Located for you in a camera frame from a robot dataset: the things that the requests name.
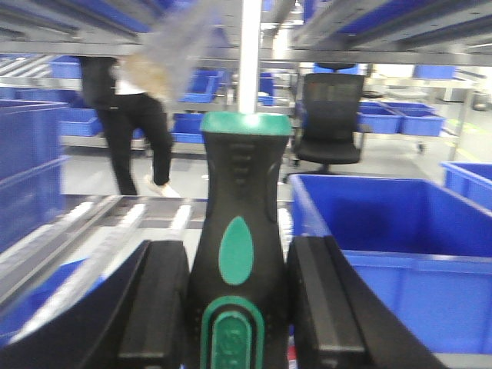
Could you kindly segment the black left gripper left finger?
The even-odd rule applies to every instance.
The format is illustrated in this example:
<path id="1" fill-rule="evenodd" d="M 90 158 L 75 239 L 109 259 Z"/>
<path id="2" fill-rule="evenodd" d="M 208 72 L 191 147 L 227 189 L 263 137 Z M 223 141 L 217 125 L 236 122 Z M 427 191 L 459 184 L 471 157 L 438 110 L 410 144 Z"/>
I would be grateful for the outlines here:
<path id="1" fill-rule="evenodd" d="M 3 368 L 179 368 L 188 259 L 180 241 L 144 241 L 105 281 L 1 350 Z"/>

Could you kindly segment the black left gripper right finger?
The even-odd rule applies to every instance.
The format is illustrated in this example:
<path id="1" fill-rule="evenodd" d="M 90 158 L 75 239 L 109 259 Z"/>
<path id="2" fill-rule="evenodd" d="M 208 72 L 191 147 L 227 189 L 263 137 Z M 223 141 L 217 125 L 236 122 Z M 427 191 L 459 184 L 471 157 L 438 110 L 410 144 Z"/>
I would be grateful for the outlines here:
<path id="1" fill-rule="evenodd" d="M 361 279 L 333 237 L 294 237 L 288 271 L 299 368 L 444 367 Z"/>

